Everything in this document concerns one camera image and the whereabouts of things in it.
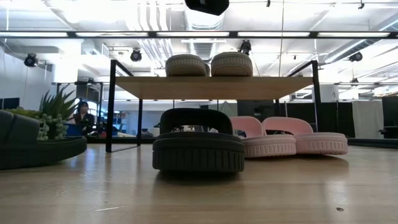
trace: ceiling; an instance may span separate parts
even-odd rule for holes
[[[150,9],[154,4],[158,8],[157,16],[161,16],[160,5],[157,5],[160,1],[130,0],[3,0],[0,1],[0,30],[132,30],[136,28],[131,25],[132,23],[141,22],[139,20],[141,5],[132,7],[134,2],[146,4],[146,20],[150,25],[146,24],[146,27],[153,30],[150,23]],[[186,30],[184,13],[186,8],[183,1],[162,2],[165,3],[167,28]],[[230,2],[224,14],[221,30],[367,31],[379,30],[379,26],[388,19],[396,17],[398,20],[396,0],[364,0],[363,9],[358,9],[359,0],[280,0],[271,1],[270,7],[266,7],[267,1],[230,0]],[[156,21],[160,28],[159,18]],[[216,54],[237,51],[242,42],[242,39],[219,40],[222,43],[216,45]],[[253,39],[250,41],[254,75],[283,76],[311,58],[322,62],[324,56],[355,40]],[[82,42],[83,40],[12,39],[7,44],[17,47],[58,47],[65,55],[72,55],[72,58],[83,64],[79,76],[107,80],[108,58],[81,55],[81,52],[71,50],[74,49],[71,46],[80,46]],[[133,48],[142,48],[136,39],[95,39],[93,42],[99,48],[102,44],[107,46],[109,58],[118,59],[135,75],[154,75],[159,68],[144,50],[141,50],[140,62],[130,60]],[[158,42],[155,43],[159,48],[160,57],[166,58]],[[174,54],[190,53],[189,44],[183,44],[181,39],[172,39],[171,46]],[[320,81],[348,82],[353,76],[359,77],[360,82],[370,82],[371,79],[372,82],[377,82],[393,78],[398,75],[397,46],[398,40],[382,40],[361,50],[364,58],[360,62],[340,60],[322,65]],[[55,58],[49,57],[43,60],[57,63],[59,57]],[[311,75],[312,71],[308,68],[302,71],[302,74]]]

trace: speaker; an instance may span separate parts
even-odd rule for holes
[[[191,10],[219,16],[229,7],[229,0],[185,0],[185,4]]]

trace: woman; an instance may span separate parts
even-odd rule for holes
[[[83,126],[83,135],[93,131],[94,126],[94,116],[88,113],[88,103],[81,101],[77,108],[77,114],[73,116],[75,124]]]

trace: wall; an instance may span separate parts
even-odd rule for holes
[[[52,82],[52,72],[28,68],[21,59],[5,54],[0,47],[0,98],[20,98],[19,106],[38,110],[42,95],[50,89],[55,93]]]

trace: white ceiling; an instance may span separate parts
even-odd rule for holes
[[[128,30],[126,21],[137,18],[137,11],[130,7],[128,0],[2,0],[0,1],[0,30],[7,29],[7,8],[9,10],[9,30]],[[185,6],[181,0],[167,0],[167,25],[171,30],[185,30]],[[224,15],[223,30],[373,30],[375,26],[398,14],[397,0],[364,0],[365,7],[358,9],[359,0],[285,0],[267,1],[230,0],[231,4]],[[218,44],[217,52],[235,51],[241,39],[227,39]],[[280,40],[254,39],[252,61],[254,75],[285,75],[296,65],[314,54],[325,55],[350,40]],[[55,46],[66,54],[75,54],[71,46],[81,44],[82,40],[9,40],[17,46]],[[149,75],[152,62],[142,51],[140,62],[131,62],[131,50],[140,47],[135,39],[96,39],[97,46],[105,44],[111,50],[111,57],[121,61],[134,74]],[[383,40],[361,52],[361,62],[340,61],[325,65],[320,70],[321,82],[350,81],[355,76],[363,76],[385,65],[397,62],[397,50],[375,57],[398,45],[398,40]],[[172,39],[175,54],[188,53],[186,44]],[[109,75],[109,67],[104,58],[82,55],[73,58],[86,65],[82,68],[87,75],[95,70],[96,76]],[[377,77],[397,75],[395,66]],[[309,75],[310,69],[303,71]]]

